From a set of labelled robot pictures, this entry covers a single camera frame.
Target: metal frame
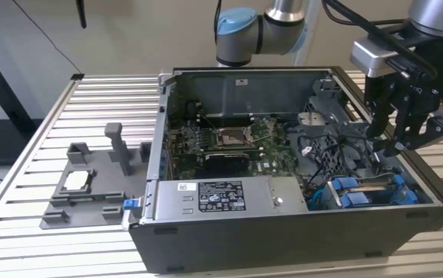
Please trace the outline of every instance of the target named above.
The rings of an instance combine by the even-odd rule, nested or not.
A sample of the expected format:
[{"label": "metal frame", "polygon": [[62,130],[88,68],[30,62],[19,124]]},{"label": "metal frame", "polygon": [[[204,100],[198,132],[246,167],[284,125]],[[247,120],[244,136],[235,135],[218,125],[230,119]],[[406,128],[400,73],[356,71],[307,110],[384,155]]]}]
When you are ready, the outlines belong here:
[{"label": "metal frame", "polygon": [[[363,88],[363,74],[348,72]],[[71,82],[16,165],[0,185],[0,277],[114,278],[147,274],[127,232],[119,225],[43,231],[38,226],[64,169],[64,147],[87,141],[111,148],[100,136],[107,122],[124,125],[138,146],[152,137],[158,76],[88,76]],[[443,142],[418,150],[443,179]],[[360,259],[210,273],[212,277],[443,277],[443,228],[416,235],[387,259]],[[206,273],[190,277],[206,277]]]}]

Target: aluminum extrusion table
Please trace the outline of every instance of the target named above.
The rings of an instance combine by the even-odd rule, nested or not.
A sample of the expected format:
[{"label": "aluminum extrusion table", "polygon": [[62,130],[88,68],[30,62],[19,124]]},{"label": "aluminum extrusion table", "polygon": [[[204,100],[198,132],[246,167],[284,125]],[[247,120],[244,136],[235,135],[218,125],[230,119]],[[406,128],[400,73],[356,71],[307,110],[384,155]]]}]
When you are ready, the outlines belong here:
[{"label": "aluminum extrusion table", "polygon": [[[359,72],[348,72],[363,88]],[[72,81],[0,184],[0,278],[152,277],[119,225],[42,230],[40,216],[64,169],[66,148],[110,149],[104,125],[120,122],[130,147],[152,139],[158,76]],[[443,142],[419,154],[443,179]],[[416,235],[388,258],[224,270],[183,277],[443,277],[443,228]]]}]

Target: black plastic bracket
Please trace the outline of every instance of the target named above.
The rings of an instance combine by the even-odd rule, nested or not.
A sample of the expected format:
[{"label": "black plastic bracket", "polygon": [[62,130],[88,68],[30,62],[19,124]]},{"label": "black plastic bracket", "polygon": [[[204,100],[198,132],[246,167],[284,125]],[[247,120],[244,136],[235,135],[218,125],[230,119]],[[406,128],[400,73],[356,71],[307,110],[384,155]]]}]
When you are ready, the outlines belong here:
[{"label": "black plastic bracket", "polygon": [[70,80],[82,80],[84,78],[84,74],[74,74]]}]

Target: robotic arm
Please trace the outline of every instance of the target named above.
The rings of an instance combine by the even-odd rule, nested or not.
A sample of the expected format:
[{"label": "robotic arm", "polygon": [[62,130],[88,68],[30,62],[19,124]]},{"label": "robotic arm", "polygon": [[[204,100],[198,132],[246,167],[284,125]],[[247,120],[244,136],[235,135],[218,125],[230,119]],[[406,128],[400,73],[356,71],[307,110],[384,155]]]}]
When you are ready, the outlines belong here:
[{"label": "robotic arm", "polygon": [[[354,43],[351,61],[367,76],[364,100],[372,122],[367,136],[379,136],[396,115],[391,140],[376,144],[386,156],[443,140],[443,0],[414,0],[407,20],[370,22],[338,0],[323,0],[330,18],[363,28],[368,37]],[[336,19],[332,8],[350,21]],[[378,25],[392,24],[383,29]],[[302,1],[275,0],[264,15],[250,8],[220,14],[215,24],[216,60],[230,67],[251,61],[252,54],[296,51],[306,38]],[[420,134],[423,123],[426,132]]]}]

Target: blue latch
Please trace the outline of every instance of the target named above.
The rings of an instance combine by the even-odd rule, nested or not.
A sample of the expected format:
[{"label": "blue latch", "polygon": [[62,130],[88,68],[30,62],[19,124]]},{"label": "blue latch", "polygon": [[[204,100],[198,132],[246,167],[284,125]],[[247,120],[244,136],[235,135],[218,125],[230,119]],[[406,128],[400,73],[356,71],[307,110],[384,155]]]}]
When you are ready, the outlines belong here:
[{"label": "blue latch", "polygon": [[135,210],[139,208],[139,199],[127,199],[123,201],[124,210]]}]

